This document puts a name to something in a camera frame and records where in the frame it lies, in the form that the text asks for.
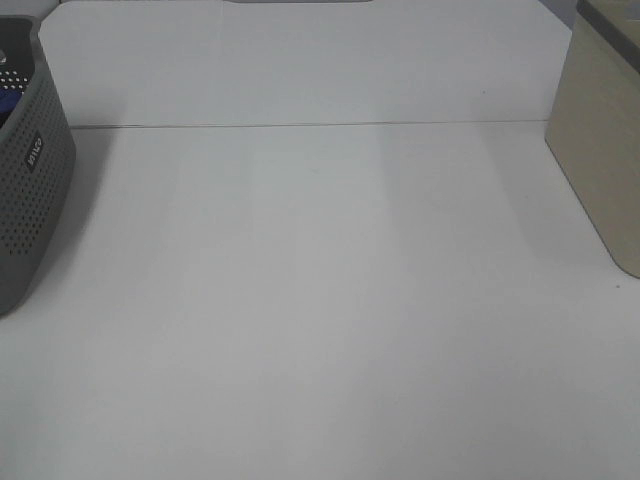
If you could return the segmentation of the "beige storage box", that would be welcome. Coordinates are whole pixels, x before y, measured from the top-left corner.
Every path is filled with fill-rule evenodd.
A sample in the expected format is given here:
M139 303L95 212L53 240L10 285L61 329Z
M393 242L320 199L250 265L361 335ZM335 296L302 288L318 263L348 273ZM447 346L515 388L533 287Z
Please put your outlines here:
M580 1L545 141L613 262L639 275L639 4Z

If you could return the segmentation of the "grey perforated plastic basket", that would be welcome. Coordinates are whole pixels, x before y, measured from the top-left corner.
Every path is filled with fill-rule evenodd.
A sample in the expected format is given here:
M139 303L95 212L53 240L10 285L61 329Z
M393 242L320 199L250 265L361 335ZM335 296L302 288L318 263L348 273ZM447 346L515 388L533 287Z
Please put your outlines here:
M1 90L22 98L1 127L1 314L14 310L46 253L76 146L34 17L1 17Z

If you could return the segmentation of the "blue microfibre towel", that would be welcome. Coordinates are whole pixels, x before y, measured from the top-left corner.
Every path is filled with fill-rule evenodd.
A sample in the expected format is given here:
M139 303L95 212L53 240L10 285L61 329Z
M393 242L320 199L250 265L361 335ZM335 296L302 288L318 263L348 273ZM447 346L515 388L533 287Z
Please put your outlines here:
M17 90L0 91L0 127L9 119L22 98L22 92Z

